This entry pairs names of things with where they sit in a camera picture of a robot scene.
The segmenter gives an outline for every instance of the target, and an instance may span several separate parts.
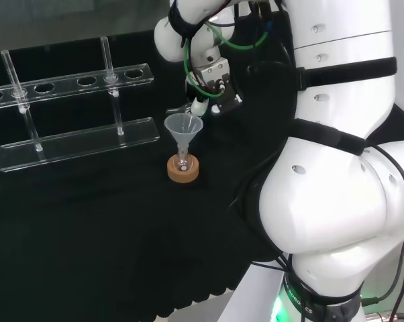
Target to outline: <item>plastic funnel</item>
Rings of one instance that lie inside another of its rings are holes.
[[[196,134],[203,129],[203,121],[188,113],[177,113],[164,120],[164,126],[169,130],[179,146],[187,146]]]

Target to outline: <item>table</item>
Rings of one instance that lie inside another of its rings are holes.
[[[247,44],[251,37],[244,26],[234,41]],[[205,120],[190,147],[200,177],[181,186],[166,175],[176,147],[163,126],[165,111],[185,102],[181,63],[157,55],[152,32],[114,36],[110,46],[115,66],[150,65],[152,85],[121,91],[123,120],[153,116],[161,138],[0,173],[1,322],[153,321],[235,289],[249,263],[268,256],[226,209],[242,173],[285,136],[294,114],[290,79],[280,72],[250,77],[253,53],[234,55],[230,64],[245,104]],[[278,48],[265,46],[260,59],[281,59]],[[227,49],[223,54],[231,57]],[[99,39],[11,55],[22,82],[103,69]],[[0,59],[0,85],[7,83]],[[113,123],[107,93],[36,103],[32,114],[40,136]],[[0,110],[0,145],[26,139],[17,109]],[[373,140],[404,140],[404,113],[394,108]],[[177,211],[177,200],[188,211]]]

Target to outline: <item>glass tube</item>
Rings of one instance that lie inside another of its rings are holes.
[[[25,89],[23,89],[20,85],[19,78],[17,77],[17,73],[15,72],[13,61],[11,60],[11,56],[9,55],[9,51],[3,50],[1,52],[1,55],[5,68],[7,69],[9,80],[11,81],[11,84],[13,85],[14,88],[13,96],[17,100],[17,106],[19,107],[19,112],[24,116],[26,128],[29,132],[32,141],[34,142],[36,151],[40,152],[42,151],[42,145],[40,142],[40,137],[38,136],[38,133],[35,128],[34,120],[32,119],[32,115],[29,112],[30,104],[26,99],[28,92]]]

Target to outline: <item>funnel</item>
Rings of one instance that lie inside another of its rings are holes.
[[[178,154],[168,161],[169,177],[179,183],[195,180],[199,174],[199,162],[188,153],[189,143],[203,128],[202,119],[188,113],[177,113],[168,116],[165,127],[178,144]]]

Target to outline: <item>green light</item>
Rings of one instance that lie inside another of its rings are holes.
[[[271,322],[276,321],[276,316],[280,313],[282,307],[283,307],[283,302],[281,302],[281,299],[279,297],[277,297],[276,301],[274,303],[274,308],[272,309],[272,315],[270,316]]]
[[[276,298],[270,322],[289,322],[289,314],[286,312],[283,302],[279,297]]]

